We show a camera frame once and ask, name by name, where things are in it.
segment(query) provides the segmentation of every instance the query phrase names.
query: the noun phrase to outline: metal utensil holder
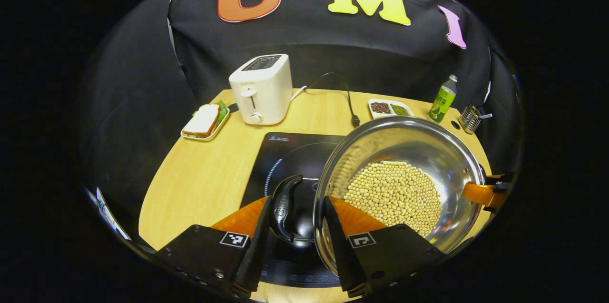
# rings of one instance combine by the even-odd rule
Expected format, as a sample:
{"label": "metal utensil holder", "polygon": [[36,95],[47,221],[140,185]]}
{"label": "metal utensil holder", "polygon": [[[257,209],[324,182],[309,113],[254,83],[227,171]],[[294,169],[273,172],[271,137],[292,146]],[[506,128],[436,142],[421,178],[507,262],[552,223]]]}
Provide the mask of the metal utensil holder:
{"label": "metal utensil holder", "polygon": [[480,112],[474,106],[466,106],[459,117],[459,123],[467,134],[474,134],[480,125]]}

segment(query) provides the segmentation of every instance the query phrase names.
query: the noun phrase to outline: toaster knob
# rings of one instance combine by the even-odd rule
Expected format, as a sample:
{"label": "toaster knob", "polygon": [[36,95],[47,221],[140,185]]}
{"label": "toaster knob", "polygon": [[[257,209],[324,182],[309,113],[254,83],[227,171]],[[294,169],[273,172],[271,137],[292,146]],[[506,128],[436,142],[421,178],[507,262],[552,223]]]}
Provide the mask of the toaster knob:
{"label": "toaster knob", "polygon": [[263,121],[263,115],[260,113],[252,113],[251,118],[255,123],[261,123]]}

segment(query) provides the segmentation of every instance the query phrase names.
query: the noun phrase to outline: white toaster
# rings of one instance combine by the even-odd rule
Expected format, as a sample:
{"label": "white toaster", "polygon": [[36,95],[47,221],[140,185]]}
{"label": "white toaster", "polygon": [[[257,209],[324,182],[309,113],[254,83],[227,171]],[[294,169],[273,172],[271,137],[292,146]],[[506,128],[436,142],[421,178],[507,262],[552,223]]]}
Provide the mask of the white toaster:
{"label": "white toaster", "polygon": [[292,73],[287,54],[253,58],[228,77],[245,123],[280,123],[292,97]]}

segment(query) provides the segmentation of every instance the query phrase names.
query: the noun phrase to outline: cable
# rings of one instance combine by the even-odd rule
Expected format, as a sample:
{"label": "cable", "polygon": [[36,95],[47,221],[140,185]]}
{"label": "cable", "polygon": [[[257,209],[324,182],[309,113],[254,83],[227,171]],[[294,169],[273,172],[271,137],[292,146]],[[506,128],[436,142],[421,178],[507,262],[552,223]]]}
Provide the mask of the cable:
{"label": "cable", "polygon": [[300,91],[303,91],[303,90],[306,91],[307,89],[313,88],[313,86],[315,86],[315,84],[317,84],[317,82],[319,82],[319,80],[321,80],[322,78],[324,78],[325,76],[328,76],[328,75],[337,75],[343,81],[344,86],[346,87],[346,96],[347,96],[348,101],[349,101],[349,110],[351,111],[351,124],[353,125],[353,127],[359,126],[359,118],[357,117],[357,115],[353,114],[353,108],[351,106],[351,93],[349,92],[349,86],[346,83],[346,80],[344,79],[344,77],[339,75],[339,74],[337,74],[336,72],[330,71],[328,73],[324,73],[322,76],[320,76],[320,78],[316,79],[315,82],[313,82],[313,84],[310,84],[308,86],[304,86],[304,87],[300,88],[300,90],[297,91],[296,94],[294,94],[292,99],[294,99],[294,97],[296,97],[296,95],[298,95],[300,93]]}

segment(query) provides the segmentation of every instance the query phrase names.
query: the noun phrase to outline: sandwich plate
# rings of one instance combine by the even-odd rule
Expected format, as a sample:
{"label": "sandwich plate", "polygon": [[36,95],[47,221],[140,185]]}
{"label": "sandwich plate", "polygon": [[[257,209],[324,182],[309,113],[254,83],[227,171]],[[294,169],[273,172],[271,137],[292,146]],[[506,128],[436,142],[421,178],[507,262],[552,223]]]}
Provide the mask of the sandwich plate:
{"label": "sandwich plate", "polygon": [[191,140],[198,140],[200,142],[211,142],[211,140],[213,140],[216,137],[216,134],[218,134],[220,128],[222,128],[222,126],[227,121],[229,116],[230,116],[230,109],[228,107],[226,107],[226,116],[222,119],[222,121],[220,121],[220,125],[218,125],[216,127],[214,132],[207,138],[197,138],[194,136],[188,136],[187,134],[184,134],[184,132],[180,132],[180,135],[183,136],[184,138],[191,139]]}
{"label": "sandwich plate", "polygon": [[[387,106],[389,106],[389,114],[385,114],[385,113],[377,113],[374,110],[372,110],[372,103],[386,103]],[[368,108],[370,109],[370,114],[372,114],[372,118],[376,119],[376,118],[380,118],[380,117],[388,117],[390,115],[398,115],[396,112],[394,112],[393,107],[391,105],[394,106],[399,106],[401,108],[404,108],[404,110],[407,112],[408,115],[410,115],[411,117],[415,116],[413,114],[413,111],[408,108],[407,105],[403,104],[402,102],[398,102],[398,101],[390,101],[388,99],[371,99],[370,101],[368,101]]]}

